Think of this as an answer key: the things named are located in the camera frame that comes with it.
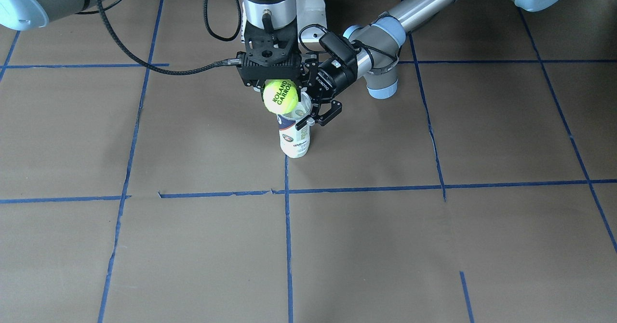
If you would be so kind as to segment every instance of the tennis ball can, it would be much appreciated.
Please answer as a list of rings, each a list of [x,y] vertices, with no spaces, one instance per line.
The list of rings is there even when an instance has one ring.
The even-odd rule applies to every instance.
[[[310,145],[310,126],[308,124],[295,128],[295,124],[301,121],[311,110],[311,100],[307,93],[301,93],[301,100],[291,112],[278,114],[278,137],[282,151],[289,158],[300,158],[306,154]]]

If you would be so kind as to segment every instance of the black cable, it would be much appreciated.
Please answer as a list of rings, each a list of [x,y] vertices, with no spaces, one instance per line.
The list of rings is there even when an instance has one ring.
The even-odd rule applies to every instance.
[[[128,57],[130,57],[133,61],[135,61],[136,63],[140,64],[141,66],[143,66],[145,68],[149,68],[150,70],[152,70],[154,72],[164,73],[165,75],[183,76],[183,75],[192,75],[194,73],[199,73],[199,72],[207,71],[207,70],[210,70],[210,69],[215,68],[215,67],[220,67],[220,66],[237,66],[237,65],[242,64],[241,59],[225,59],[223,61],[213,62],[212,64],[209,64],[209,65],[206,65],[206,66],[202,66],[200,68],[194,68],[192,70],[183,70],[183,71],[165,70],[163,68],[160,68],[160,67],[157,67],[157,66],[153,66],[152,64],[149,64],[149,63],[139,59],[139,57],[137,57],[131,51],[129,51],[128,48],[126,48],[126,46],[122,43],[122,41],[116,35],[114,29],[112,28],[112,25],[110,24],[110,22],[109,22],[109,20],[107,18],[107,15],[105,14],[105,9],[103,8],[102,0],[96,0],[96,6],[99,9],[99,14],[101,15],[101,19],[103,21],[103,24],[105,25],[105,28],[107,29],[107,31],[110,34],[110,36],[112,37],[112,39],[114,39],[114,42],[116,42],[116,44],[120,47],[120,49],[126,55],[128,55]]]
[[[306,30],[308,28],[317,28],[317,29],[321,29],[321,31],[323,31],[324,34],[328,33],[328,29],[326,29],[323,25],[320,25],[320,24],[309,24],[306,27],[302,28],[300,30],[300,32],[298,33],[298,40],[300,41],[300,45],[302,45],[302,47],[304,47],[304,49],[306,49],[311,54],[324,54],[324,53],[327,53],[326,50],[314,51],[314,50],[308,48],[306,46],[306,44],[304,44],[304,41],[302,41],[302,33],[304,33],[304,30]]]
[[[240,28],[242,26],[242,10],[240,9],[240,2],[238,0],[235,1],[236,10],[238,11],[238,26],[236,27],[236,32],[233,34],[233,36],[226,38],[215,34],[214,31],[212,31],[212,29],[210,28],[210,22],[208,20],[208,0],[203,0],[203,22],[205,23],[205,29],[208,31],[210,36],[214,37],[217,40],[225,42],[233,41],[238,37],[238,34],[240,34]]]
[[[367,50],[370,49],[371,51],[377,52],[379,54],[383,54],[386,57],[392,59],[393,62],[395,62],[395,61],[397,61],[397,59],[399,59],[398,57],[395,57],[394,55],[391,55],[390,53],[384,52],[381,49],[375,48],[373,46],[368,46],[368,44],[364,44],[364,42],[359,41],[359,40],[353,40],[352,44],[355,44],[355,45],[357,45],[357,46],[359,46],[361,48],[367,49]]]
[[[108,7],[105,7],[105,11],[107,11],[108,9],[111,9],[115,5],[119,4],[121,1],[122,0],[116,0],[113,4],[109,5]],[[87,12],[81,12],[81,13],[75,13],[75,14],[95,14],[95,13],[99,13],[99,11],[87,11]]]

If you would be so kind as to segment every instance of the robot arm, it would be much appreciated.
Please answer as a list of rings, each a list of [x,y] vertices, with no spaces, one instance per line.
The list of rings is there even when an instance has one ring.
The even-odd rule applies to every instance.
[[[247,86],[261,89],[266,79],[291,79],[306,88],[313,108],[296,127],[304,127],[310,119],[325,125],[342,110],[334,98],[361,77],[373,97],[392,96],[398,82],[398,52],[407,34],[456,1],[404,0],[372,24],[350,27],[342,37],[324,30],[319,43],[330,57],[318,65],[316,59],[301,62],[295,0],[244,0],[249,23],[246,53],[238,53],[242,59],[238,71]],[[557,2],[512,1],[527,11],[540,11]],[[331,104],[326,114],[319,114],[322,104]]]
[[[245,86],[258,90],[264,87],[266,80],[289,79],[300,87],[298,93],[306,90],[313,104],[310,114],[296,127],[302,128],[311,119],[325,125],[341,112],[342,105],[334,98],[361,77],[366,79],[373,97],[384,99],[392,96],[398,81],[398,52],[407,33],[456,1],[404,0],[382,13],[372,24],[350,27],[339,36],[320,25],[309,25],[299,32],[296,0],[242,0],[246,17],[245,52],[238,52],[233,59],[185,72],[170,72],[145,63],[143,65],[155,71],[183,75],[216,66],[237,66]],[[512,1],[527,11],[540,11],[557,2]],[[17,30],[44,27],[53,20],[93,5],[100,3],[97,4],[97,0],[0,0],[0,24]],[[324,49],[319,53],[328,55],[321,63],[317,55],[306,58],[299,48],[302,32],[313,27],[323,31],[321,37],[314,34]],[[143,63],[134,56],[131,58]],[[331,104],[326,114],[319,113],[322,104]]]

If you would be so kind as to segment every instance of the can label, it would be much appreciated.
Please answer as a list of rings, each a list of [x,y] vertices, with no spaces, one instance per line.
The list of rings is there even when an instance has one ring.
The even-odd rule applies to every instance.
[[[296,121],[276,115],[282,151],[291,158],[303,156],[309,149],[309,126],[296,130]]]

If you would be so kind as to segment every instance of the tennis ball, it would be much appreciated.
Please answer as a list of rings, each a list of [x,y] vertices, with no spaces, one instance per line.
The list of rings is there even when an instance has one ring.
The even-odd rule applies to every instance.
[[[266,108],[274,114],[289,113],[298,104],[298,92],[290,80],[269,81],[265,85],[262,97]]]

